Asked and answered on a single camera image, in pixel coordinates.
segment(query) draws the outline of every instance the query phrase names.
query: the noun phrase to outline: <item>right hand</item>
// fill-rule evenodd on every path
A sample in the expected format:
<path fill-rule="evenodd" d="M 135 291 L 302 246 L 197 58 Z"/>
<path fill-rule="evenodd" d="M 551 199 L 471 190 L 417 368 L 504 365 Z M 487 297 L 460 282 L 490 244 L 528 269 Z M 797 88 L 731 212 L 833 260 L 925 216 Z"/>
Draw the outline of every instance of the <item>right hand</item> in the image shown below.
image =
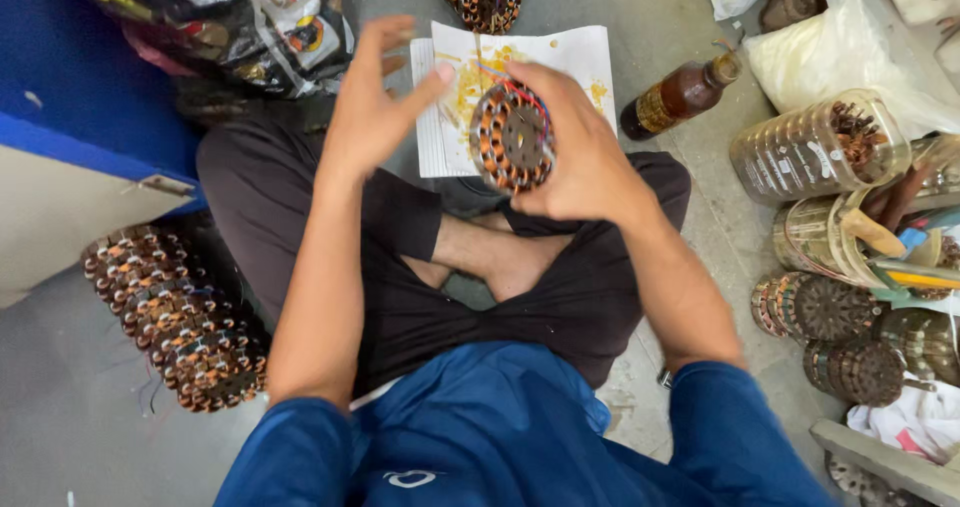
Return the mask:
<path fill-rule="evenodd" d="M 506 71 L 529 87 L 550 111 L 557 161 L 543 186 L 516 195 L 515 210 L 567 219 L 607 219 L 622 223 L 638 196 L 653 191 L 620 150 L 610 124 L 576 81 L 536 64 L 508 63 Z"/>

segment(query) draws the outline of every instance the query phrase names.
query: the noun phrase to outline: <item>paper sheet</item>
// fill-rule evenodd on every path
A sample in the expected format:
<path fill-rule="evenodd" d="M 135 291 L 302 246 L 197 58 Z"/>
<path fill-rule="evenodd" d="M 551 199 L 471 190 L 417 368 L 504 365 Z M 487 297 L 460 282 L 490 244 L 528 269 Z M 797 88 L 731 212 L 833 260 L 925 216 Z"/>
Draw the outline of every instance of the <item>paper sheet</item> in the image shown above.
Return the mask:
<path fill-rule="evenodd" d="M 423 178 L 479 174 L 468 154 L 468 126 L 480 97 L 493 85 L 474 65 L 503 71 L 510 60 L 538 62 L 573 77 L 597 110 L 617 132 L 613 73 L 607 28 L 588 26 L 549 36 L 476 35 L 433 22 L 432 40 L 410 46 L 414 84 L 442 62 L 457 71 L 454 88 L 437 107 L 416 120 L 420 176 Z"/>

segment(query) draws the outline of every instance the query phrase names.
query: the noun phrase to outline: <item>gray floor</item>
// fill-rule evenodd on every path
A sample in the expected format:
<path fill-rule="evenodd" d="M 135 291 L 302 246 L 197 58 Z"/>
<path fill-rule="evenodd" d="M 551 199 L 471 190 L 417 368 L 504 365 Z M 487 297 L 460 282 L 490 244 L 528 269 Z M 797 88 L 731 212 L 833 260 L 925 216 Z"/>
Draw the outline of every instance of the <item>gray floor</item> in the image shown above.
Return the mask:
<path fill-rule="evenodd" d="M 424 36 L 429 20 L 458 24 L 443 0 L 346 2 L 361 21 L 413 14 L 422 19 Z M 609 29 L 619 106 L 679 64 L 715 55 L 713 40 L 740 38 L 728 24 L 714 22 L 710 0 L 523 0 L 512 34 L 591 24 Z M 405 92 L 409 70 L 390 82 Z M 754 326 L 748 306 L 753 284 L 779 270 L 770 246 L 774 211 L 750 201 L 727 157 L 737 132 L 773 114 L 748 73 L 702 117 L 645 144 L 621 137 L 621 145 L 670 152 L 689 168 L 694 193 L 683 236 L 733 305 L 750 370 L 787 434 L 823 476 L 823 452 L 808 427 L 822 415 L 839 417 L 845 406 L 810 387 L 797 344 Z M 412 136 L 388 168 L 418 180 Z M 614 414 L 608 435 L 666 460 L 672 450 L 667 393 L 655 383 L 662 356 L 645 322 L 632 341 L 599 393 Z M 160 389 L 154 414 L 147 407 L 153 385 L 140 392 L 138 403 L 138 390 L 148 381 L 143 359 L 78 271 L 55 277 L 0 312 L 0 377 L 0 497 L 17 507 L 63 505 L 68 491 L 78 507 L 209 504 L 265 406 L 258 399 L 216 415 L 191 415 Z"/>

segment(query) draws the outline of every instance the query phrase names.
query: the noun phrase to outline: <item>logo on shirt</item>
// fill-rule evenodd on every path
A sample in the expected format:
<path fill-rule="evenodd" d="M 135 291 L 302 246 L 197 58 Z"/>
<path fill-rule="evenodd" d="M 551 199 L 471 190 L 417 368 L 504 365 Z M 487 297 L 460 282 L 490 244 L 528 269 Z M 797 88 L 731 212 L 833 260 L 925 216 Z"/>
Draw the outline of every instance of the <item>logo on shirt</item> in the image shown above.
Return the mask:
<path fill-rule="evenodd" d="M 396 471 L 387 471 L 383 474 L 383 478 L 386 479 L 388 477 L 390 480 L 387 482 L 395 487 L 416 488 L 436 479 L 437 473 L 433 471 L 424 471 L 423 469 L 411 469 L 402 473 L 397 473 Z"/>

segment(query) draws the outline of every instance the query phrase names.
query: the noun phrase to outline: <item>blue shirt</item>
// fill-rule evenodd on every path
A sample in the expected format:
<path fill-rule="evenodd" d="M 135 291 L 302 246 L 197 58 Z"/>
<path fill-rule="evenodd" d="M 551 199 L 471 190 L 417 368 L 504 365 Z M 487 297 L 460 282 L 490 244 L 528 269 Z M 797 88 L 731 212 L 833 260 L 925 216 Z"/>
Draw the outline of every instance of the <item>blue shirt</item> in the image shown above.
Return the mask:
<path fill-rule="evenodd" d="M 237 456 L 218 506 L 834 505 L 747 372 L 684 366 L 661 464 L 602 434 L 610 413 L 542 345 L 439 355 L 344 416 L 276 404 Z"/>

